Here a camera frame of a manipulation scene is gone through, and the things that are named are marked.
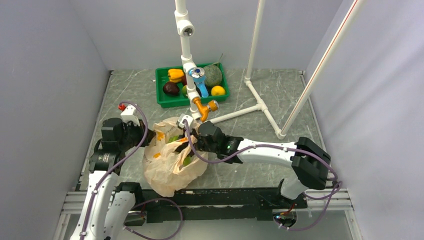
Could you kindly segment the green fake fruit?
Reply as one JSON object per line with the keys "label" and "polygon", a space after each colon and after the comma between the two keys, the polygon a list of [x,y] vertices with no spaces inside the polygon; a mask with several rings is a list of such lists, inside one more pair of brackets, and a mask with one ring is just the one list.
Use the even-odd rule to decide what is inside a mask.
{"label": "green fake fruit", "polygon": [[192,161],[193,161],[193,157],[192,157],[192,156],[190,156],[190,155],[188,155],[188,156],[186,156],[186,157],[183,159],[182,166],[183,166],[183,167],[186,167],[186,166],[188,166],[189,164],[191,164],[191,163],[192,163]]}

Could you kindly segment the translucent orange plastic bag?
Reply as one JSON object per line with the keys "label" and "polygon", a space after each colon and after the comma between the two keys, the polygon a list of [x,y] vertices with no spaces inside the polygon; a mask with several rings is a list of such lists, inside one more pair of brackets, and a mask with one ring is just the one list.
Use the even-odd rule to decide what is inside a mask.
{"label": "translucent orange plastic bag", "polygon": [[[150,187],[160,196],[172,197],[175,191],[186,188],[203,175],[208,163],[191,153],[183,130],[177,127],[178,117],[155,123],[156,136],[144,148],[143,175]],[[183,160],[192,156],[192,163],[183,167]]]}

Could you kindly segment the dark red fake apple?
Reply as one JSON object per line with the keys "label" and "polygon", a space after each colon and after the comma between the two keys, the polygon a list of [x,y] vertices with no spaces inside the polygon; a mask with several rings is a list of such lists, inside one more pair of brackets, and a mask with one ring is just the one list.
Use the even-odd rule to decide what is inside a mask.
{"label": "dark red fake apple", "polygon": [[176,97],[180,94],[180,88],[179,86],[172,81],[168,81],[167,83],[165,83],[162,87],[162,91],[171,97]]}

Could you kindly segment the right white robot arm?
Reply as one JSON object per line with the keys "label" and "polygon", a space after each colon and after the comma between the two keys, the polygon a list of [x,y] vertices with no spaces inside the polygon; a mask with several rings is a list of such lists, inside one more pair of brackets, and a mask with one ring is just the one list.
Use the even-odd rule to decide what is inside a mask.
{"label": "right white robot arm", "polygon": [[276,203],[282,208],[289,207],[309,189],[326,188],[331,157],[307,137],[286,143],[255,141],[226,135],[210,121],[202,123],[194,137],[196,142],[189,142],[193,153],[214,153],[220,163],[264,163],[293,170],[275,194]]}

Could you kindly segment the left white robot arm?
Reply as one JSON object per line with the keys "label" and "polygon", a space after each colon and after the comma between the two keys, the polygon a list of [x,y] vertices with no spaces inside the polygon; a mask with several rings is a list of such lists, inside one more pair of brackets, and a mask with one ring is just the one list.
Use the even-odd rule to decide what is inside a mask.
{"label": "left white robot arm", "polygon": [[115,239],[129,211],[143,205],[140,183],[118,183],[118,178],[127,151],[148,146],[155,135],[136,116],[103,121],[101,138],[89,158],[87,193],[72,240]]}

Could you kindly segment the yellow fake lemon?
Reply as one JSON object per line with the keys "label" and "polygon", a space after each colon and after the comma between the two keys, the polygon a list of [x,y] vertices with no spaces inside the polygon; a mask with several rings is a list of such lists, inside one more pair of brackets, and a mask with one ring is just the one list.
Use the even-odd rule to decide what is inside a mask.
{"label": "yellow fake lemon", "polygon": [[224,87],[220,85],[216,85],[211,89],[211,95],[212,96],[223,96],[226,94],[226,90]]}

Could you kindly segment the green fake melon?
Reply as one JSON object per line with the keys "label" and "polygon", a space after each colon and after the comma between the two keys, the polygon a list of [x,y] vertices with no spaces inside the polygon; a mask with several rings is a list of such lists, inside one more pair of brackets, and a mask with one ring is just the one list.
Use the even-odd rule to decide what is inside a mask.
{"label": "green fake melon", "polygon": [[206,87],[213,88],[221,84],[223,75],[217,65],[207,65],[203,67],[203,70],[205,76],[204,84],[206,85]]}

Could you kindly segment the yellow fake bell pepper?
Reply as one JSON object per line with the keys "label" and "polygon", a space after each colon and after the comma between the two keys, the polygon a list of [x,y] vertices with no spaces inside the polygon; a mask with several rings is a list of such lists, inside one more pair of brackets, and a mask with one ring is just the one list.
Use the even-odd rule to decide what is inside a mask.
{"label": "yellow fake bell pepper", "polygon": [[167,71],[168,80],[173,83],[181,82],[184,76],[185,73],[182,69],[171,68]]}

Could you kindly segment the dark red fruit in tray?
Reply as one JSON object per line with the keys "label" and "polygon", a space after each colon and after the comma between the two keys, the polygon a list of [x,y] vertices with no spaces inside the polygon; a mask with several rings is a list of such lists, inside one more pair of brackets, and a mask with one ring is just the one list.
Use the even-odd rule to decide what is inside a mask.
{"label": "dark red fruit in tray", "polygon": [[181,78],[181,83],[182,83],[183,86],[186,86],[187,85],[187,78],[186,78],[186,76],[183,76]]}

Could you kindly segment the white pole with red stripe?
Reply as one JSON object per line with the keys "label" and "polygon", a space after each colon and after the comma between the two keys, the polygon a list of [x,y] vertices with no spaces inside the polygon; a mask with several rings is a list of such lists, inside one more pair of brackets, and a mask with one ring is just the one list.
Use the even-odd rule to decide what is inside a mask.
{"label": "white pole with red stripe", "polygon": [[349,6],[349,9],[346,11],[343,19],[341,20],[337,30],[335,31],[332,39],[328,43],[325,51],[323,52],[319,62],[316,64],[314,71],[312,72],[306,86],[304,87],[303,92],[299,96],[299,99],[297,100],[296,104],[293,107],[293,110],[291,111],[290,115],[288,116],[285,124],[281,128],[279,135],[284,139],[290,129],[290,127],[293,125],[296,117],[300,113],[301,109],[305,105],[306,101],[309,99],[311,93],[313,92],[317,81],[318,76],[324,69],[324,66],[327,64],[328,60],[332,56],[332,54],[336,50],[336,46],[341,41],[342,36],[344,32],[346,32],[346,29],[348,28],[350,22],[353,20],[355,14],[357,13],[358,9],[361,7],[364,0],[353,0]]}

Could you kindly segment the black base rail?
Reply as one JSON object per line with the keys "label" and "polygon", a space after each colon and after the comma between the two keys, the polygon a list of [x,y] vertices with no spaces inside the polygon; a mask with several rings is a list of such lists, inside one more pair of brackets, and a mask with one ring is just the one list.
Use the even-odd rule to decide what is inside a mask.
{"label": "black base rail", "polygon": [[148,203],[133,208],[142,213],[147,223],[165,221],[201,221],[256,219],[270,221],[288,210],[306,209],[306,197],[286,200],[276,187],[183,189],[161,200],[152,189],[142,192]]}

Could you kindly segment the white PVC pipe frame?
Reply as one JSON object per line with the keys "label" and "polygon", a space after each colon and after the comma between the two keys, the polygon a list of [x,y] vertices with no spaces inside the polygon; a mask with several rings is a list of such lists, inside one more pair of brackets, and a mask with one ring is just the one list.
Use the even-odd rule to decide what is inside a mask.
{"label": "white PVC pipe frame", "polygon": [[[265,115],[265,117],[269,121],[277,138],[282,140],[283,138],[279,135],[279,132],[281,130],[280,127],[276,123],[275,119],[273,118],[273,116],[271,115],[268,109],[268,106],[266,105],[266,103],[264,102],[264,100],[262,99],[258,91],[255,89],[251,81],[251,76],[253,72],[253,63],[254,63],[255,54],[257,50],[257,43],[259,39],[259,33],[260,33],[260,27],[261,27],[261,23],[263,19],[265,3],[266,2],[264,0],[259,0],[257,2],[256,16],[255,16],[255,22],[253,27],[253,35],[252,35],[252,40],[250,45],[248,63],[247,63],[245,75],[243,77],[243,82],[248,87],[251,94],[254,96],[256,100],[256,104],[254,106],[250,106],[250,107],[237,110],[237,111],[234,111],[219,117],[215,117],[211,121],[213,123],[219,123],[219,122],[230,120],[242,115],[246,115],[248,113],[260,111]],[[183,71],[186,74],[186,79],[188,84],[187,93],[188,93],[188,99],[190,104],[190,112],[192,117],[195,120],[200,120],[201,115],[198,111],[198,108],[193,103],[193,99],[196,97],[200,97],[200,95],[196,91],[197,86],[195,85],[193,78],[189,75],[190,69],[198,67],[193,61],[191,48],[190,48],[190,37],[194,34],[195,27],[193,26],[192,22],[189,19],[189,12],[187,10],[187,5],[185,0],[175,1],[174,17],[175,17],[177,33],[180,36],[180,44],[181,44],[180,59],[181,59]]]}

